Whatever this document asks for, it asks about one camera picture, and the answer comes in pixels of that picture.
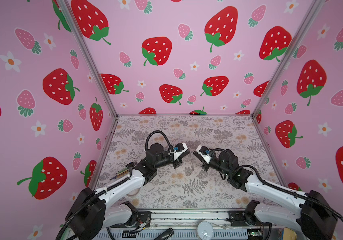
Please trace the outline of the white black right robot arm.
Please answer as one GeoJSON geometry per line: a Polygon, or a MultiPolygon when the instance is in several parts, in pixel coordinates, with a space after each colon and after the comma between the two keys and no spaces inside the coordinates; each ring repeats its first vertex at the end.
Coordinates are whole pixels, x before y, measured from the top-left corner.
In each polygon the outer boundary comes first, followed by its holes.
{"type": "Polygon", "coordinates": [[[235,189],[260,195],[280,205],[277,210],[268,210],[258,201],[251,202],[245,213],[249,224],[260,221],[285,226],[301,231],[310,240],[333,238],[338,217],[321,193],[305,193],[265,181],[253,166],[240,166],[232,151],[219,149],[218,156],[216,151],[199,146],[194,152],[204,171],[216,170],[235,189]]]}

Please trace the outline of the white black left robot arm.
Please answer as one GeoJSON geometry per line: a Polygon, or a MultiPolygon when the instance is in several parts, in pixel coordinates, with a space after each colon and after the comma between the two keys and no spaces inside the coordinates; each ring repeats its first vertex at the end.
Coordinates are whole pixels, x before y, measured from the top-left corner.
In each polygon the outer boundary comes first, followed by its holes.
{"type": "Polygon", "coordinates": [[[103,228],[117,224],[133,225],[137,209],[128,203],[118,207],[113,204],[149,183],[156,177],[157,169],[167,165],[179,167],[190,151],[185,143],[179,143],[168,151],[160,144],[153,144],[145,153],[145,158],[137,165],[128,165],[129,173],[122,180],[97,190],[82,190],[69,210],[56,239],[60,240],[66,230],[71,230],[71,240],[91,240],[103,228]]]}

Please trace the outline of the tan object front right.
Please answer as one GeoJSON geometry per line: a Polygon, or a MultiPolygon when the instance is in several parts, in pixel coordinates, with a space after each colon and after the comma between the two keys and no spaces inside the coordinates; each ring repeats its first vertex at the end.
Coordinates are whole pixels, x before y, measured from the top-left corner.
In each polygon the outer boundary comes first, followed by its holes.
{"type": "Polygon", "coordinates": [[[289,228],[282,229],[280,233],[280,240],[296,240],[297,233],[289,228]]]}

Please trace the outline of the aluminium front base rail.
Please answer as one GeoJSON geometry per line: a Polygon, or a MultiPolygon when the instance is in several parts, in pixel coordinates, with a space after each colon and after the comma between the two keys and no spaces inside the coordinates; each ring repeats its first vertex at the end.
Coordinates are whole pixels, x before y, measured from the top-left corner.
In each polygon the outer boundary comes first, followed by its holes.
{"type": "MultiPolygon", "coordinates": [[[[154,240],[171,228],[169,240],[199,240],[197,226],[209,222],[214,229],[212,240],[279,240],[282,229],[277,224],[258,222],[252,226],[241,221],[242,209],[140,209],[132,226],[125,224],[103,228],[92,240],[154,240]]],[[[297,240],[306,239],[297,230],[297,240]]]]}

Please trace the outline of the aluminium left rear corner post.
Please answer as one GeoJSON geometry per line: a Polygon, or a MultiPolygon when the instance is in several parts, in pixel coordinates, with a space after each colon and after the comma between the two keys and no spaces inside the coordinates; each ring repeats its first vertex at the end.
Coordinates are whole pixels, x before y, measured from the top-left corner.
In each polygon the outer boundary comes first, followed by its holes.
{"type": "Polygon", "coordinates": [[[109,34],[109,22],[104,13],[89,1],[58,1],[58,3],[80,47],[90,72],[113,118],[116,119],[117,113],[108,96],[108,90],[85,42],[85,40],[93,40],[96,42],[103,40],[110,45],[111,43],[106,41],[106,37],[109,34]]]}

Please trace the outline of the aluminium corner post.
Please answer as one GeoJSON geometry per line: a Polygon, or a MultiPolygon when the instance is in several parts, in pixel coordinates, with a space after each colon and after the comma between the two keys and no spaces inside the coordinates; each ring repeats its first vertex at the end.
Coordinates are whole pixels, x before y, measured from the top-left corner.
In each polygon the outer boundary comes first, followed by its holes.
{"type": "Polygon", "coordinates": [[[264,103],[266,102],[267,98],[269,97],[271,92],[274,90],[275,85],[277,84],[278,80],[281,78],[282,74],[284,73],[286,65],[292,59],[294,51],[297,49],[298,45],[306,36],[309,28],[312,26],[312,23],[316,19],[324,3],[325,1],[322,1],[322,0],[312,1],[312,4],[307,10],[301,24],[299,25],[297,32],[293,36],[288,49],[286,50],[283,58],[281,59],[281,62],[278,64],[274,74],[272,75],[270,82],[263,93],[263,96],[259,100],[254,112],[251,114],[252,120],[257,119],[257,114],[259,113],[259,111],[262,110],[264,103]]]}
{"type": "Polygon", "coordinates": [[[90,72],[113,118],[116,119],[117,113],[108,96],[108,90],[85,42],[85,40],[93,40],[96,42],[103,40],[110,45],[111,43],[106,41],[106,37],[109,34],[109,22],[104,13],[89,1],[58,1],[58,3],[80,47],[90,72]]]}

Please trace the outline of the aluminium right rear corner post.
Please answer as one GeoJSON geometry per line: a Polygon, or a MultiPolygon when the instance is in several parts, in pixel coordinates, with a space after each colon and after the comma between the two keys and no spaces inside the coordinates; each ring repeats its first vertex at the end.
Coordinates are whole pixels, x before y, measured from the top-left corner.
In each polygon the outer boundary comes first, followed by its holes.
{"type": "Polygon", "coordinates": [[[297,32],[293,36],[288,49],[286,50],[283,58],[281,59],[281,62],[278,64],[274,74],[272,75],[270,82],[263,93],[263,96],[259,100],[254,112],[251,114],[252,120],[257,119],[257,114],[259,113],[259,111],[262,110],[264,103],[266,102],[267,98],[269,97],[271,92],[274,90],[275,85],[277,84],[278,80],[281,78],[282,74],[284,73],[286,65],[292,59],[294,51],[297,49],[298,45],[306,36],[309,28],[312,26],[312,23],[316,19],[324,3],[325,1],[322,1],[322,0],[312,1],[312,4],[307,10],[301,24],[299,25],[297,32]]]}

